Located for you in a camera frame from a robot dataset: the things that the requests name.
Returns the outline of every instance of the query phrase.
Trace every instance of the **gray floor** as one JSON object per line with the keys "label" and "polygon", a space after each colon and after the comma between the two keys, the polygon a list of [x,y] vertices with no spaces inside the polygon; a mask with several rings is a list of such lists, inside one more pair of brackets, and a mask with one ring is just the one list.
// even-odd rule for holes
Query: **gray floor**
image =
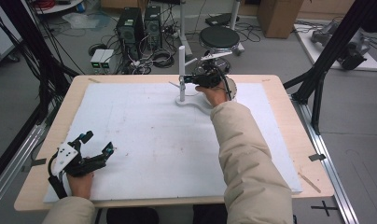
{"label": "gray floor", "polygon": [[[50,18],[56,28],[58,40],[80,68],[91,74],[91,56],[88,48],[112,35],[114,20],[106,20],[104,28],[95,30],[69,30],[61,22],[61,15]],[[206,26],[201,17],[197,29]],[[187,30],[194,30],[196,18],[188,18]],[[255,18],[242,18],[241,22],[257,24]],[[295,34],[288,39],[265,38],[261,32],[258,43],[245,41],[241,56],[226,57],[232,64],[233,74],[275,74],[283,82],[306,72],[311,62]],[[205,50],[199,46],[197,35],[188,35],[193,54],[201,57]],[[377,50],[370,55],[377,61]],[[76,69],[63,53],[65,64]],[[177,74],[177,65],[169,69],[154,69],[151,74]],[[25,62],[0,63],[0,156],[21,125],[38,103],[38,82]],[[292,93],[297,89],[287,90]],[[320,131],[342,184],[361,223],[377,223],[377,72],[342,71],[331,69],[325,80],[320,116]],[[0,202],[0,223],[40,223],[46,212],[19,213],[13,208],[26,173],[19,173]],[[299,223],[342,223],[338,211],[312,209],[311,206],[336,207],[333,198],[294,200],[294,213]],[[160,207],[161,223],[190,223],[190,206]],[[101,223],[105,223],[105,213]]]}

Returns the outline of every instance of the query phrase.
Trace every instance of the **beige jacket sleeve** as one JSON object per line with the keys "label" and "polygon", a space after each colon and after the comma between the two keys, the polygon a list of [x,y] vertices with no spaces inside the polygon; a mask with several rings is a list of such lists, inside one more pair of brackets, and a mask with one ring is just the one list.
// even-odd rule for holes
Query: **beige jacket sleeve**
{"label": "beige jacket sleeve", "polygon": [[91,223],[95,207],[87,199],[66,197],[60,199],[49,210],[43,224],[88,224]]}
{"label": "beige jacket sleeve", "polygon": [[271,160],[250,110],[235,102],[211,114],[227,189],[228,223],[293,223],[291,189]]}

